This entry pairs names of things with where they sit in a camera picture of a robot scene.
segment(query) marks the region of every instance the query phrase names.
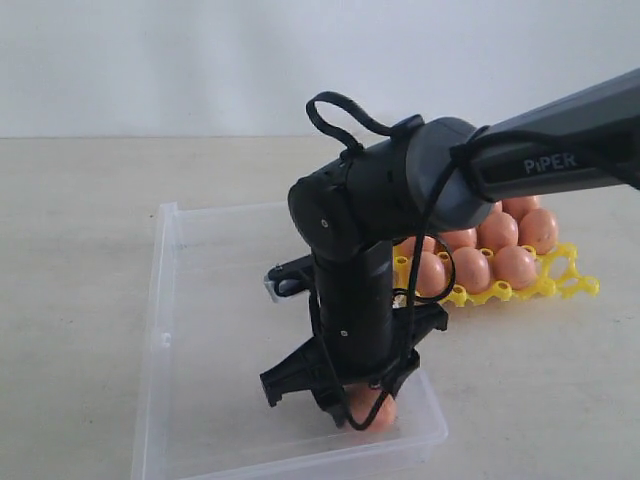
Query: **yellow egg tray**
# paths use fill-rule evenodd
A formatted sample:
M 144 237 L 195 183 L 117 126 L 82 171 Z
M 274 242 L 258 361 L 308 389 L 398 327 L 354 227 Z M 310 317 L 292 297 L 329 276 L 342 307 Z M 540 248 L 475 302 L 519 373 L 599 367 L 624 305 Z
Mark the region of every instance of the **yellow egg tray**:
M 538 255 L 531 246 L 524 245 L 523 248 L 535 256 L 539 264 L 539 272 L 536 282 L 523 290 L 514 290 L 505 281 L 493 282 L 491 287 L 484 292 L 472 295 L 465 290 L 462 285 L 456 284 L 451 293 L 440 301 L 441 304 L 452 303 L 457 307 L 464 307 L 467 303 L 472 305 L 483 305 L 491 298 L 498 298 L 503 302 L 512 299 L 529 300 L 535 295 L 551 297 L 559 294 L 562 298 L 570 298 L 579 292 L 586 292 L 595 296 L 600 291 L 600 282 L 597 278 L 583 276 L 578 272 L 576 260 L 578 249 L 571 243 L 560 243 L 549 253 Z M 481 249 L 482 253 L 491 258 L 493 252 L 488 249 Z M 407 288 L 409 283 L 409 270 L 411 262 L 407 257 L 399 255 L 397 247 L 394 248 L 394 288 Z M 438 254 L 444 261 L 449 260 L 446 252 Z M 560 258 L 567 260 L 567 267 L 564 272 L 557 277 L 551 276 L 551 269 L 554 262 Z

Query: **egg tray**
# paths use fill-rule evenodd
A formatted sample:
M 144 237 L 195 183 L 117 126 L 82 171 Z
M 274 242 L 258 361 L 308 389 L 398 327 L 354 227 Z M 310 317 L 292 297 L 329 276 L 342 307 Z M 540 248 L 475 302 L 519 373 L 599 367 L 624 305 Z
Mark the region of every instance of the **egg tray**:
M 578 249 L 571 243 L 560 243 L 549 253 L 538 255 L 535 249 L 529 245 L 523 245 L 536 259 L 539 266 L 536 281 L 530 287 L 523 290 L 515 290 L 508 282 L 503 280 L 494 281 L 490 288 L 484 292 L 471 294 L 466 291 L 462 285 L 456 284 L 451 293 L 440 301 L 444 305 L 451 303 L 456 307 L 464 307 L 468 303 L 472 305 L 483 305 L 491 298 L 498 298 L 503 302 L 519 299 L 529 300 L 535 295 L 543 297 L 551 297 L 560 295 L 562 298 L 571 298 L 579 292 L 586 292 L 595 296 L 600 291 L 600 282 L 592 276 L 583 276 L 578 271 L 576 260 L 578 258 Z M 486 248 L 480 249 L 484 255 L 491 258 L 493 252 Z M 394 248 L 394 278 L 395 288 L 407 288 L 409 283 L 409 270 L 411 262 L 407 257 L 399 254 L 398 247 Z M 446 252 L 439 253 L 443 260 L 447 260 L 449 255 Z M 558 259 L 565 258 L 567 267 L 557 277 L 552 277 L 551 269 Z

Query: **white wall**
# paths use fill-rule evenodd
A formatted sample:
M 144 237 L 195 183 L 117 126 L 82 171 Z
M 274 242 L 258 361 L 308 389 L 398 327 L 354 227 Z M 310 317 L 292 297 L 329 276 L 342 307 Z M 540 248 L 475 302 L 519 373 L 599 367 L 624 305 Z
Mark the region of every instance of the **white wall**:
M 334 89 L 491 123 L 640 66 L 637 0 L 2 0 L 0 136 L 282 135 Z

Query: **table surface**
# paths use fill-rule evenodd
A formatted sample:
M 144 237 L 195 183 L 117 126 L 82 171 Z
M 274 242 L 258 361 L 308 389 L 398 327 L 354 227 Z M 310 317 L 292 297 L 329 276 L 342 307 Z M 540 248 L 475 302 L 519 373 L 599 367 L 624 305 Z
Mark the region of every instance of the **table surface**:
M 158 205 L 281 201 L 338 151 L 317 137 L 1 140 L 0 478 L 128 478 Z M 396 478 L 637 478 L 640 195 L 543 203 L 600 294 L 454 310 L 420 347 L 449 439 Z

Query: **transparent plastic tray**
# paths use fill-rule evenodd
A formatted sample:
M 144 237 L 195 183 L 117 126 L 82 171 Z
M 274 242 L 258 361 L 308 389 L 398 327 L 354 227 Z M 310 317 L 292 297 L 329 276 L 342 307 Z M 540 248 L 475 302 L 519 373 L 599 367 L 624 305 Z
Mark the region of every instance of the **transparent plastic tray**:
M 263 278 L 306 253 L 285 204 L 160 207 L 132 480 L 342 480 L 423 463 L 445 440 L 422 369 L 384 434 L 338 430 L 308 392 L 269 407 L 259 374 L 311 331 L 306 296 L 275 304 Z

